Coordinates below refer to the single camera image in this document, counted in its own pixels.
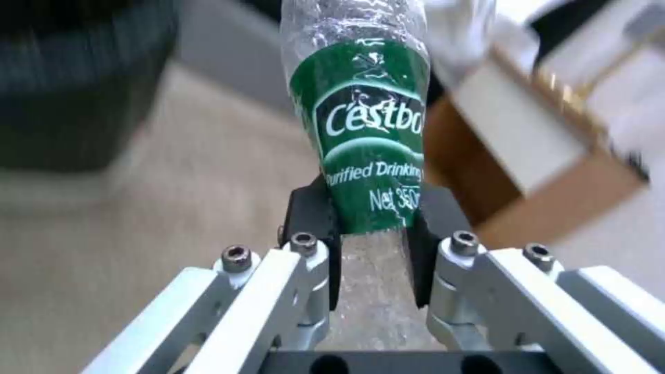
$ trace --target bolt head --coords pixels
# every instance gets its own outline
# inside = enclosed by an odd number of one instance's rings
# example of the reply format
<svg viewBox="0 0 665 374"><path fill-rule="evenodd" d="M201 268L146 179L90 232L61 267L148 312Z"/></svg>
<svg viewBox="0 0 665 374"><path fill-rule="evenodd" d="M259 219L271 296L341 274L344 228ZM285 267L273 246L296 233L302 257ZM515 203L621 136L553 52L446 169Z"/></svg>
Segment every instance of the bolt head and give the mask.
<svg viewBox="0 0 665 374"><path fill-rule="evenodd" d="M308 232L297 232L291 236L291 251L311 257L317 252L317 237Z"/></svg>
<svg viewBox="0 0 665 374"><path fill-rule="evenodd" d="M461 256L472 257L478 254L478 237L469 231L458 230L453 233L450 248Z"/></svg>
<svg viewBox="0 0 665 374"><path fill-rule="evenodd" d="M547 249L547 246L539 243L529 243L522 250L522 254L532 264L543 272L549 272L554 267L556 259L552 253Z"/></svg>
<svg viewBox="0 0 665 374"><path fill-rule="evenodd" d="M221 253L221 264L225 272L244 272L251 268L251 251L239 245L230 246Z"/></svg>

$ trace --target plastic bottle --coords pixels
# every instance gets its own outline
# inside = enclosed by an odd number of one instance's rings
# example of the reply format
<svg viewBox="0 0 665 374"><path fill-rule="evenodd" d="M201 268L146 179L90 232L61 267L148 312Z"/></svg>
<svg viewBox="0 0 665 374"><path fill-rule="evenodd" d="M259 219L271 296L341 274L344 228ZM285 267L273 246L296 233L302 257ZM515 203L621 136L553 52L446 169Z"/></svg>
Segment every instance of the plastic bottle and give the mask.
<svg viewBox="0 0 665 374"><path fill-rule="evenodd" d="M289 92L347 234L409 226L430 66L419 0L284 0Z"/></svg>

